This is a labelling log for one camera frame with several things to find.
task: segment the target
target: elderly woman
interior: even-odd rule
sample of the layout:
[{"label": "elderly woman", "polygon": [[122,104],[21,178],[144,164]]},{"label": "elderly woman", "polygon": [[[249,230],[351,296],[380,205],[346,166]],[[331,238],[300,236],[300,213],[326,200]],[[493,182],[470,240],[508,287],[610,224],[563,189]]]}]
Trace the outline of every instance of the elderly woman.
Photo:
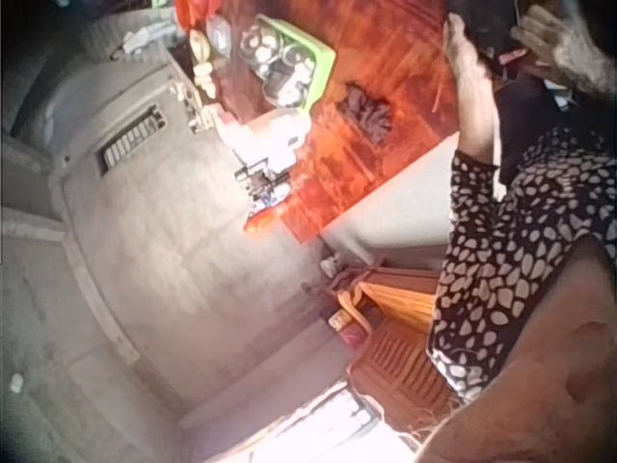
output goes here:
[{"label": "elderly woman", "polygon": [[[614,61],[582,17],[533,7],[513,34],[612,99]],[[558,124],[495,200],[496,105],[464,29],[454,14],[444,27],[460,138],[428,353],[466,405],[417,461],[617,461],[614,147],[588,125]]]}]

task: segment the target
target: black and white patterned shirt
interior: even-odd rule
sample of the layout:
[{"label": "black and white patterned shirt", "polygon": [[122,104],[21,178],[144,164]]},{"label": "black and white patterned shirt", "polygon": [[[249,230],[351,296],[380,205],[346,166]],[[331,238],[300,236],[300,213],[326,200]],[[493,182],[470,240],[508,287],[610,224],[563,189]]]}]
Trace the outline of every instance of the black and white patterned shirt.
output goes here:
[{"label": "black and white patterned shirt", "polygon": [[505,198],[495,166],[460,152],[452,162],[452,232],[428,354],[473,400],[499,374],[573,245],[593,237],[615,271],[615,159],[600,136],[583,148],[557,127],[523,154]]}]

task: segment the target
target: green plastic tray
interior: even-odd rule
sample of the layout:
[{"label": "green plastic tray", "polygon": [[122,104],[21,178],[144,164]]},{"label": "green plastic tray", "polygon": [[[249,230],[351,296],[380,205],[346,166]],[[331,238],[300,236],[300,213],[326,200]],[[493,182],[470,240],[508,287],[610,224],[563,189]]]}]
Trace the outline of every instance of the green plastic tray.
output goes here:
[{"label": "green plastic tray", "polygon": [[321,98],[326,91],[326,85],[328,85],[332,68],[335,65],[335,51],[325,43],[322,43],[306,32],[301,31],[296,26],[289,24],[287,21],[283,21],[282,19],[273,19],[264,14],[258,14],[256,18],[275,28],[287,39],[292,39],[293,41],[301,43],[308,48],[313,55],[315,55],[315,73],[313,74],[312,81],[308,86],[307,98],[305,99],[304,104],[298,108],[303,111],[310,111],[313,104],[315,104],[315,102],[317,102],[317,100]]}]

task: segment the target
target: wooden cabinet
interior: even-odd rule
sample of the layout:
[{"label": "wooden cabinet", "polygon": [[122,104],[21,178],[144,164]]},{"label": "wooden cabinet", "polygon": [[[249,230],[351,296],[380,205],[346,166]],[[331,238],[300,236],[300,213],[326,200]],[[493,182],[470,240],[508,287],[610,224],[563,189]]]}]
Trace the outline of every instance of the wooden cabinet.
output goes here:
[{"label": "wooden cabinet", "polygon": [[[377,401],[392,428],[418,443],[459,403],[426,354],[438,278],[435,272],[375,267],[337,291],[341,306],[370,333],[347,369],[352,385]],[[385,315],[379,326],[362,316],[366,299]]]},{"label": "wooden cabinet", "polygon": [[350,382],[384,410],[393,429],[420,443],[456,404],[453,391],[426,355],[426,334],[387,320],[349,366]]}]

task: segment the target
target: air vent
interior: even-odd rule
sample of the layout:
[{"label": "air vent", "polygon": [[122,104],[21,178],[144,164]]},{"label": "air vent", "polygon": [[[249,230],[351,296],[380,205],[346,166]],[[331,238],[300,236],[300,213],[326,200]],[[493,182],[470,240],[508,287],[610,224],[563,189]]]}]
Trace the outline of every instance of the air vent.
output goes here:
[{"label": "air vent", "polygon": [[156,105],[150,106],[144,114],[123,128],[98,152],[101,173],[107,174],[164,126],[163,114]]}]

